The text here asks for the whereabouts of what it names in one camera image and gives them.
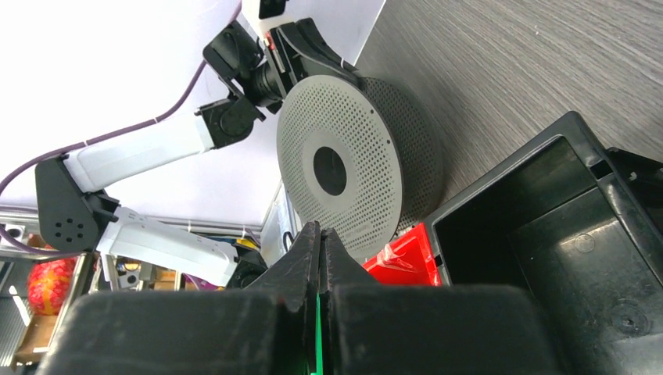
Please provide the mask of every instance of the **screw hole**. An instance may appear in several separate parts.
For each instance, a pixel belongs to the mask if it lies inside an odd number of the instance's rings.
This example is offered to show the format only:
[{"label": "screw hole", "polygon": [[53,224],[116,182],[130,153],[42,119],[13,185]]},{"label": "screw hole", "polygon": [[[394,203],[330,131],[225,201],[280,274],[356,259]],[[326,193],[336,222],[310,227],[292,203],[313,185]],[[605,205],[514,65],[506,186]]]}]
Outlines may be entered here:
[{"label": "screw hole", "polygon": [[20,229],[12,228],[7,230],[7,234],[12,236],[12,238],[19,238],[21,235],[23,235],[23,231]]}]

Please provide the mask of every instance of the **black plastic bin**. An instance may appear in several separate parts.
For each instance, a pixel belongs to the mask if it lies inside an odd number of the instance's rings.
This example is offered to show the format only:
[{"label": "black plastic bin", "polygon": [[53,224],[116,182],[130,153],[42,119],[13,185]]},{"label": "black plastic bin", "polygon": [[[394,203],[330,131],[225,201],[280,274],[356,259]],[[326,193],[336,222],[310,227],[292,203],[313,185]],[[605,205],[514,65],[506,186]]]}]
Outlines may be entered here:
[{"label": "black plastic bin", "polygon": [[567,113],[426,220],[444,284],[529,289],[572,372],[663,373],[661,168]]}]

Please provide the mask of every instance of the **gray wood-grain surface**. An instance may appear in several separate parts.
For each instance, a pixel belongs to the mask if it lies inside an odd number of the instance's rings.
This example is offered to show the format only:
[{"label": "gray wood-grain surface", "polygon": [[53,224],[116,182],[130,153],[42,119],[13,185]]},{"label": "gray wood-grain surface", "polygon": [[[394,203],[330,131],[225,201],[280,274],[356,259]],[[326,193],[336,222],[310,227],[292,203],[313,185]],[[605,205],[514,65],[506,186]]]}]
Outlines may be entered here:
[{"label": "gray wood-grain surface", "polygon": [[568,110],[663,161],[662,0],[387,0],[357,66],[445,134],[445,201]]}]

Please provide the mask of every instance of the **white wall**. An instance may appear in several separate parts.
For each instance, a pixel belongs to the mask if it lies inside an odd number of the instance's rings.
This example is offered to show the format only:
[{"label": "white wall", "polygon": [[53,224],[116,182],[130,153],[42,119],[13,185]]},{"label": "white wall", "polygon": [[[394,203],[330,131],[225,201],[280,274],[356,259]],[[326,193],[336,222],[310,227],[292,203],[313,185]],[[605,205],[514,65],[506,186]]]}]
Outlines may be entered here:
[{"label": "white wall", "polygon": [[[291,0],[354,61],[384,0]],[[179,98],[235,0],[0,2],[0,174],[53,148],[159,115]],[[173,121],[227,91],[206,68]],[[154,216],[260,224],[278,187],[276,119],[239,144],[123,180],[107,191]],[[35,206],[25,173],[0,204]]]}]

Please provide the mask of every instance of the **gray perforated plate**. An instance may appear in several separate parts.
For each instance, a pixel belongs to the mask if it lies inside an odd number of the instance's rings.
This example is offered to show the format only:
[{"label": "gray perforated plate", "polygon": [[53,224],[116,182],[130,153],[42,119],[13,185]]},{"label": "gray perforated plate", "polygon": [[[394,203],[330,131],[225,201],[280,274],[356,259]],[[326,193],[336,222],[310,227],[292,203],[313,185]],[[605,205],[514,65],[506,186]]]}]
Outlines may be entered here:
[{"label": "gray perforated plate", "polygon": [[423,220],[442,200],[441,130],[407,86],[389,77],[363,75],[363,91],[389,128],[403,170],[400,232]]},{"label": "gray perforated plate", "polygon": [[[316,177],[321,148],[345,167],[337,195]],[[278,121],[278,165],[295,211],[303,221],[336,229],[348,253],[363,261],[391,241],[403,207],[403,182],[393,139],[378,111],[351,84],[330,76],[299,82]],[[326,173],[342,180],[341,173]]]}]

